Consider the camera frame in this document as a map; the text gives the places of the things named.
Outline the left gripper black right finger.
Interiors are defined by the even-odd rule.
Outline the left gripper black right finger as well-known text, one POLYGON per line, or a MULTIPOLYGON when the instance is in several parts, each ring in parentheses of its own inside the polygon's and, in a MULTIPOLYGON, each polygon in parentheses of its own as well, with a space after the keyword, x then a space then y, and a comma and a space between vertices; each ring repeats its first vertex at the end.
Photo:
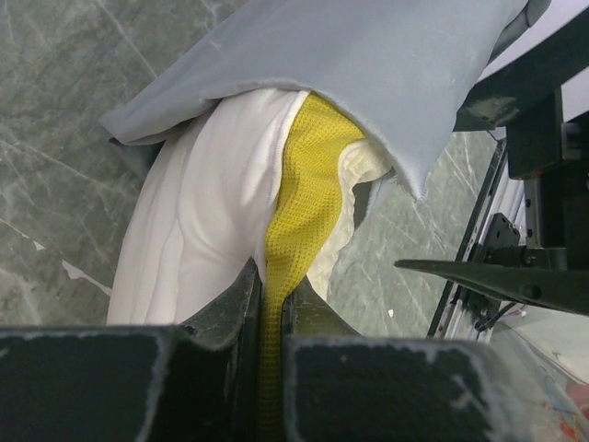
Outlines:
POLYGON ((508 441, 508 381, 484 344, 366 337, 303 280, 283 306, 289 441, 508 441))

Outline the grey pillowcase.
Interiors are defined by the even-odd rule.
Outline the grey pillowcase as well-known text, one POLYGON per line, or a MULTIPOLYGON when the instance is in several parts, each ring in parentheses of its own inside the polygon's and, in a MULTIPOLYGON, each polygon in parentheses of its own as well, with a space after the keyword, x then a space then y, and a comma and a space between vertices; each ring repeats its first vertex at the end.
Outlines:
POLYGON ((216 101, 308 90, 390 154, 415 198, 486 66, 545 1, 249 1, 100 125, 123 145, 161 142, 216 101))

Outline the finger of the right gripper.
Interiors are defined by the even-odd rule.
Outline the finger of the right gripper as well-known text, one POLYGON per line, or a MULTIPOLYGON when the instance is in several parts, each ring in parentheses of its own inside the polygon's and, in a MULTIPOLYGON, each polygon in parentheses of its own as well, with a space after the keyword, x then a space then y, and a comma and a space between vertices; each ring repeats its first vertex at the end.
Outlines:
POLYGON ((431 260, 399 260, 395 266, 436 275, 497 300, 588 314, 587 271, 431 260))

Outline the cream yellow pillow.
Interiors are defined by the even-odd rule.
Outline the cream yellow pillow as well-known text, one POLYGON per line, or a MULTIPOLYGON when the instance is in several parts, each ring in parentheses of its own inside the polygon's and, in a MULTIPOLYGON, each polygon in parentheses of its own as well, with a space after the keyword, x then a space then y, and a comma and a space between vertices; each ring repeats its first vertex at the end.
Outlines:
POLYGON ((353 231, 353 187, 392 169, 388 152, 307 91, 223 99, 169 138, 121 248, 107 322, 180 323, 254 261, 262 304, 259 438, 283 439, 284 300, 308 279, 321 297, 353 231))

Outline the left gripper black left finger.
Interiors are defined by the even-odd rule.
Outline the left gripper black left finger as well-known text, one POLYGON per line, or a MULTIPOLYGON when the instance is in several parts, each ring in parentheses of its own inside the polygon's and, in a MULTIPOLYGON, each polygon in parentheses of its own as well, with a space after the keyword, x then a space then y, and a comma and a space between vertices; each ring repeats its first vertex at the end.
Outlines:
POLYGON ((261 284, 248 262, 180 325, 4 327, 5 441, 251 441, 261 284))

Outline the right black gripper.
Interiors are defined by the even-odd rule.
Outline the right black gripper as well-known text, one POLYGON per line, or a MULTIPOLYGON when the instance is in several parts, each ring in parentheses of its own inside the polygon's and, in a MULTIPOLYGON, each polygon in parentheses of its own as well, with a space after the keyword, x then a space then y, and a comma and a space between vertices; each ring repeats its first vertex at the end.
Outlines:
POLYGON ((560 87, 587 67, 584 9, 474 86, 454 128, 507 125, 509 177, 525 188, 526 244, 557 249, 573 270, 588 269, 588 115, 566 122, 560 87))

